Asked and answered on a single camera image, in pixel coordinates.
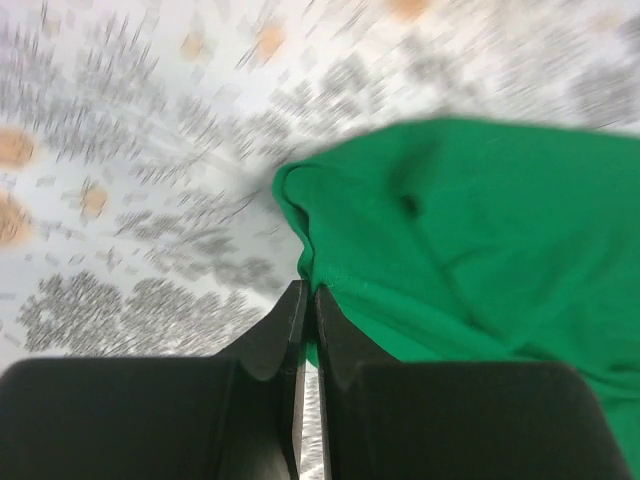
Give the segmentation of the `green t-shirt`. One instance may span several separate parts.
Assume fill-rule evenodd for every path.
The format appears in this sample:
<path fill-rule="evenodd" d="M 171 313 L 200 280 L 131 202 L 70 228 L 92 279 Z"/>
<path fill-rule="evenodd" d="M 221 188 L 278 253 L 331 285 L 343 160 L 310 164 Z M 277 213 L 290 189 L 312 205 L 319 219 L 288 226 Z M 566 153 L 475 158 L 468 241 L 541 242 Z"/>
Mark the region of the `green t-shirt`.
<path fill-rule="evenodd" d="M 282 166 L 300 276 L 404 361 L 575 367 L 639 469 L 639 142 L 437 118 Z"/>

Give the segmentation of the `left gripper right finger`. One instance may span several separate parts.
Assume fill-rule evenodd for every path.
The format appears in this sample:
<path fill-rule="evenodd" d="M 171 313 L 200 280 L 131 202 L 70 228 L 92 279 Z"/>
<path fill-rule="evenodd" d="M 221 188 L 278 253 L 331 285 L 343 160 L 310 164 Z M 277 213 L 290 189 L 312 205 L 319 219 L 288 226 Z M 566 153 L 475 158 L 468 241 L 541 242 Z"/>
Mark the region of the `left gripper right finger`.
<path fill-rule="evenodd" d="M 592 390 L 539 362 L 403 363 L 315 295 L 329 479 L 627 479 Z"/>

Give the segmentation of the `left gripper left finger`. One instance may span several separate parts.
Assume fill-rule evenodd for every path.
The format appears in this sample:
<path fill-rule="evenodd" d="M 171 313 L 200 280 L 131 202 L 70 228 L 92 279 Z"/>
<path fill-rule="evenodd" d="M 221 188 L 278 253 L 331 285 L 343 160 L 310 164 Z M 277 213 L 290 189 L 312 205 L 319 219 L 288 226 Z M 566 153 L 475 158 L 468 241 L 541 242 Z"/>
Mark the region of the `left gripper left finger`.
<path fill-rule="evenodd" d="M 1 378 L 5 479 L 296 479 L 308 286 L 209 357 L 39 358 Z"/>

